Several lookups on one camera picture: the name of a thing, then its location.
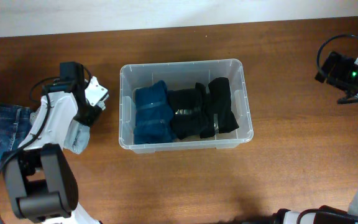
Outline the light grey jeans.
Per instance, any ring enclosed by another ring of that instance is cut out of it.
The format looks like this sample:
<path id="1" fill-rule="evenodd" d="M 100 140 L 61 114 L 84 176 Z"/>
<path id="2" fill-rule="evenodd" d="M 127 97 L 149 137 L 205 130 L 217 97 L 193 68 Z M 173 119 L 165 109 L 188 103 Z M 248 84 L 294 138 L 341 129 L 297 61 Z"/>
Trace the light grey jeans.
<path id="1" fill-rule="evenodd" d="M 63 148 L 75 154 L 81 154 L 90 140 L 90 127 L 72 120 L 66 135 Z"/>

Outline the teal cloth bundle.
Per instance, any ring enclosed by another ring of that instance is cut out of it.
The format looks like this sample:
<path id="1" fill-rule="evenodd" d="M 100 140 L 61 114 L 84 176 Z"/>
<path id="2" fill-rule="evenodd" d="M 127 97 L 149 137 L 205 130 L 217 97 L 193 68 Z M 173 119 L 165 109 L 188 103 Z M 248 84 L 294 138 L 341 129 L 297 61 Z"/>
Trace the teal cloth bundle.
<path id="1" fill-rule="evenodd" d="M 135 144 L 170 143 L 176 139 L 170 126 L 173 111 L 167 93 L 166 83 L 162 80 L 135 91 Z"/>

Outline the small black cloth bundle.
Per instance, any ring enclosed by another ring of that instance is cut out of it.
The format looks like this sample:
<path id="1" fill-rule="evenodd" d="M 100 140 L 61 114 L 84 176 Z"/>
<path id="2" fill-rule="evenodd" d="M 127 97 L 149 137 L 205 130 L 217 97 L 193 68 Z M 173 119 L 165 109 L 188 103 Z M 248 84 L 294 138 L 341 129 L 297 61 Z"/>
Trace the small black cloth bundle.
<path id="1" fill-rule="evenodd" d="M 194 88 L 168 92 L 168 104 L 173 111 L 170 125 L 178 139 L 199 135 L 208 127 L 205 98 L 206 87 L 201 83 L 196 83 Z"/>

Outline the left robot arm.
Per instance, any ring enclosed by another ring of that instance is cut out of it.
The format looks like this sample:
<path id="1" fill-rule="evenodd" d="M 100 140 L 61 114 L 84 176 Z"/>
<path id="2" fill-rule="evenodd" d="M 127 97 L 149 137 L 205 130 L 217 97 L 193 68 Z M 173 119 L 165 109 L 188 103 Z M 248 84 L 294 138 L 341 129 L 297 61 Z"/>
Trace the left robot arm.
<path id="1" fill-rule="evenodd" d="M 79 131 L 105 110 L 108 89 L 78 62 L 62 62 L 60 75 L 42 88 L 40 111 L 14 152 L 5 152 L 4 177 L 12 211 L 32 223 L 97 223 L 79 204 L 78 185 L 63 154 Z"/>

